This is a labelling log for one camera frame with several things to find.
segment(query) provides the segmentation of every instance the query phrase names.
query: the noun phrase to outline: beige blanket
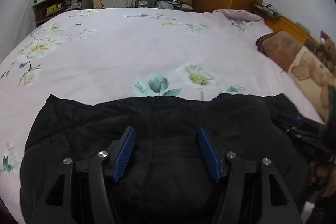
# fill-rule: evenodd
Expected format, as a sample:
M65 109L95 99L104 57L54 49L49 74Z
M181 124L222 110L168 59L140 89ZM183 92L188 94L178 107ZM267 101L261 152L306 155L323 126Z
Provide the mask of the beige blanket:
M329 117L328 85L336 85L336 79L323 63L285 31L264 35L256 45L292 77L326 122Z

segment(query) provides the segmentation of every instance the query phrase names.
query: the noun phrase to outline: floral bedding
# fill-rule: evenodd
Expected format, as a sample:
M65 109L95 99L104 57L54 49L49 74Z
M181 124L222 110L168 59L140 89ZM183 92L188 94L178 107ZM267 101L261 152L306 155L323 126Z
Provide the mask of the floral bedding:
M0 196L21 224L19 169L30 128L50 94L95 105L131 96L211 100L223 92L285 93L320 121L291 78L258 52L271 33L243 10L80 10L29 34L0 64Z

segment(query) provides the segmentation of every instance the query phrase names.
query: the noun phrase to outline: yellow box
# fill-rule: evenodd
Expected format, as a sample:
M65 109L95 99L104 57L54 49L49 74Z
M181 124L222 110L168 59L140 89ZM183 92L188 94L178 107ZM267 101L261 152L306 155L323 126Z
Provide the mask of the yellow box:
M47 8L47 13L57 10L57 4L54 4Z

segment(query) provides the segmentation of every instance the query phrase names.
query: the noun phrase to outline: black fabric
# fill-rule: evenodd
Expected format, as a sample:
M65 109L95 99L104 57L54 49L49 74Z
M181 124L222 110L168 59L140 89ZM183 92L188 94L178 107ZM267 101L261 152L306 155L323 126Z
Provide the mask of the black fabric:
M136 129L136 144L124 178L112 188L123 223L211 222L223 186L209 177L196 141L201 126L244 159L270 158L298 200L307 187L308 165L271 123L282 110L296 111L282 94L221 94L210 102L134 97L96 106L51 95L26 142L23 216L29 223L48 177L64 158L91 158L127 126Z

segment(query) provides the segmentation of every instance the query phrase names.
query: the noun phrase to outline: teddy bear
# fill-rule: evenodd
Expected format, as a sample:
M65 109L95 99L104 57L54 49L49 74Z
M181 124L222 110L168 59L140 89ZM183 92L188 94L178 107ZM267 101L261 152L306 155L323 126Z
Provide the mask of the teddy bear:
M336 85L336 79L332 73L311 53L306 51L302 54L300 63L293 66L291 73L299 80L309 77L322 87L320 102L323 108L329 108L328 85Z

